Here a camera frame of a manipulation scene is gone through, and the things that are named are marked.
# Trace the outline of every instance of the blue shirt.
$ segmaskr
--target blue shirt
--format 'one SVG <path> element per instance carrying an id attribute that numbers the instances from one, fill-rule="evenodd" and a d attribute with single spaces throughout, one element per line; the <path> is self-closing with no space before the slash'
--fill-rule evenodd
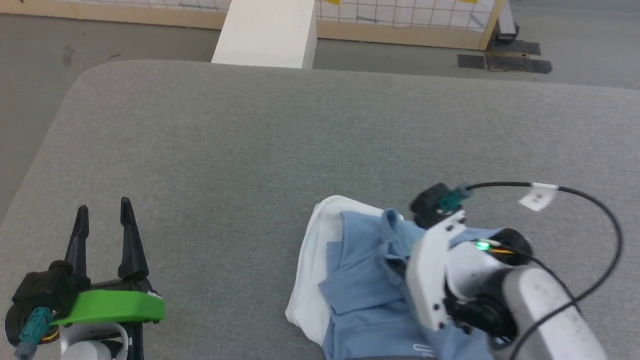
<path id="1" fill-rule="evenodd" d="M 489 360 L 486 335 L 466 335 L 453 324 L 430 331 L 416 321 L 404 278 L 386 259 L 405 261 L 424 234 L 394 210 L 382 217 L 341 214 L 342 242 L 327 243 L 327 278 L 319 284 L 332 312 L 324 338 L 327 359 L 380 356 L 437 356 L 441 360 Z M 468 229 L 453 239 L 486 238 L 497 231 Z"/>

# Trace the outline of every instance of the black tape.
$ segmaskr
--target black tape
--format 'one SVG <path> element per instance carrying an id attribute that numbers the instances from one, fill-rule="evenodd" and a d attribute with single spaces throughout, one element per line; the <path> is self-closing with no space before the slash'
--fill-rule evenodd
<path id="1" fill-rule="evenodd" d="M 458 67 L 467 69 L 484 69 L 484 56 L 458 54 Z"/>
<path id="2" fill-rule="evenodd" d="M 520 71 L 548 74 L 553 70 L 551 61 L 508 56 L 485 56 L 486 68 L 491 71 Z"/>
<path id="3" fill-rule="evenodd" d="M 486 51 L 492 53 L 524 53 L 529 55 L 542 55 L 540 44 L 537 42 L 526 42 L 514 40 L 508 44 L 492 40 L 486 47 Z"/>

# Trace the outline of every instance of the black cable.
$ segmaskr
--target black cable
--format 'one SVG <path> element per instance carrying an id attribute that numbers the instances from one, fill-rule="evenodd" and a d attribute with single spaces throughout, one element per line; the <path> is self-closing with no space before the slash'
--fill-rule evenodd
<path id="1" fill-rule="evenodd" d="M 489 188 L 489 187 L 493 187 L 493 186 L 516 186 L 516 187 L 527 188 L 527 187 L 532 186 L 532 184 L 531 183 L 523 183 L 523 182 L 520 182 L 520 181 L 496 181 L 496 182 L 492 182 L 492 183 L 481 183 L 481 184 L 470 185 L 470 186 L 467 186 L 467 190 L 480 189 L 480 188 Z M 599 287 L 602 286 L 602 284 L 611 276 L 613 271 L 616 269 L 616 266 L 618 266 L 618 263 L 620 262 L 620 257 L 622 255 L 624 237 L 622 235 L 622 227 L 620 226 L 620 223 L 618 222 L 618 219 L 616 218 L 616 215 L 614 215 L 613 212 L 605 204 L 602 203 L 602 201 L 600 201 L 600 200 L 596 199 L 595 197 L 593 197 L 593 196 L 591 196 L 591 195 L 589 195 L 587 193 L 584 193 L 584 192 L 582 192 L 580 190 L 567 188 L 567 187 L 564 187 L 564 186 L 558 187 L 557 190 L 560 191 L 560 192 L 571 193 L 571 194 L 577 195 L 579 197 L 582 197 L 583 199 L 587 199 L 588 201 L 591 201 L 593 204 L 596 204 L 602 211 L 604 211 L 604 213 L 609 217 L 609 220 L 611 220 L 611 224 L 613 225 L 613 229 L 614 229 L 614 231 L 616 233 L 616 252 L 615 252 L 615 254 L 613 256 L 613 259 L 609 263 L 609 266 L 607 267 L 607 270 L 605 270 L 605 272 L 600 276 L 600 278 L 596 282 L 593 283 L 593 285 L 591 285 L 587 290 L 583 291 L 575 299 L 567 302 L 565 305 L 562 305 L 561 307 L 557 308 L 556 310 L 553 310 L 549 314 L 547 314 L 547 315 L 543 316 L 542 318 L 540 318 L 537 322 L 535 322 L 533 325 L 531 325 L 531 327 L 529 329 L 527 329 L 527 331 L 525 331 L 522 334 L 522 337 L 520 338 L 520 341 L 518 341 L 515 344 L 515 346 L 513 348 L 513 351 L 511 353 L 511 356 L 509 357 L 509 360 L 516 360 L 516 356 L 518 355 L 520 349 L 522 348 L 522 345 L 525 343 L 525 341 L 527 341 L 527 339 L 529 339 L 531 337 L 531 335 L 540 326 L 542 326 L 542 324 L 547 322 L 549 319 L 553 318 L 555 315 L 558 315 L 559 313 L 562 313 L 564 310 L 567 310 L 569 307 L 575 306 L 578 302 L 584 300 L 586 297 L 591 295 L 594 291 L 599 289 Z"/>
<path id="2" fill-rule="evenodd" d="M 540 259 L 538 259 L 538 258 L 536 258 L 534 256 L 531 256 L 530 254 L 528 254 L 528 253 L 526 253 L 526 252 L 524 252 L 524 251 L 522 251 L 520 249 L 517 249 L 517 248 L 514 248 L 514 247 L 510 247 L 510 246 L 507 246 L 507 245 L 500 245 L 498 247 L 498 249 L 505 249 L 505 250 L 513 251 L 514 253 L 522 256 L 523 258 L 526 258 L 527 260 L 533 261 L 534 263 L 538 264 L 538 266 L 540 266 L 542 268 L 542 270 L 548 272 L 549 275 L 551 275 L 558 282 L 558 284 L 560 284 L 560 286 L 562 286 L 562 289 L 564 289 L 564 292 L 569 296 L 569 299 L 575 300 L 575 296 L 573 296 L 573 293 L 571 292 L 571 290 L 569 290 L 569 287 L 564 283 L 564 281 L 562 281 L 560 279 L 560 277 L 553 270 L 551 270 L 547 265 L 545 265 L 542 262 L 542 260 L 540 260 Z M 580 310 L 580 308 L 578 307 L 577 304 L 575 305 L 575 308 L 578 310 L 578 312 L 580 314 L 582 314 L 582 311 Z"/>

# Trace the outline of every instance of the folded clothing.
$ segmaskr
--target folded clothing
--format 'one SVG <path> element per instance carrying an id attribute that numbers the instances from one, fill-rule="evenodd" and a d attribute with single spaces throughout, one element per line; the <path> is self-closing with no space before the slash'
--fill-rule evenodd
<path id="1" fill-rule="evenodd" d="M 460 357 L 466 352 L 451 352 L 450 348 L 470 348 L 483 341 L 488 355 L 486 336 L 481 332 L 465 335 L 451 326 L 441 331 L 429 331 L 416 321 L 415 311 L 402 277 L 387 265 L 387 258 L 403 259 L 402 249 L 411 249 L 424 234 L 413 222 L 405 222 L 393 210 L 380 216 L 351 211 L 340 213 L 342 242 L 330 242 L 326 248 L 327 278 L 319 284 L 330 306 L 331 319 L 324 338 L 327 359 L 348 359 L 379 356 L 421 356 L 441 360 L 484 359 Z M 469 229 L 451 241 L 489 237 L 497 231 Z M 435 344 L 443 341 L 446 344 Z"/>
<path id="2" fill-rule="evenodd" d="M 329 326 L 330 310 L 318 289 L 326 278 L 326 244 L 342 241 L 341 211 L 382 215 L 382 209 L 334 195 L 314 208 L 300 247 L 296 282 L 285 310 L 287 320 L 300 327 L 311 341 L 322 345 Z"/>

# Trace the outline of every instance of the grid panel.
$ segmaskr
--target grid panel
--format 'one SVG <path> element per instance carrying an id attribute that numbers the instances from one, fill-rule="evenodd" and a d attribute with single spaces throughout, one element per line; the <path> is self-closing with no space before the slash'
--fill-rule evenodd
<path id="1" fill-rule="evenodd" d="M 232 0 L 59 0 L 203 12 L 227 12 Z M 315 0 L 321 21 L 352 22 L 397 28 L 456 29 L 482 32 L 495 0 L 341 0 L 340 5 Z"/>
<path id="2" fill-rule="evenodd" d="M 321 21 L 484 31 L 494 5 L 495 0 L 316 0 L 316 15 Z"/>

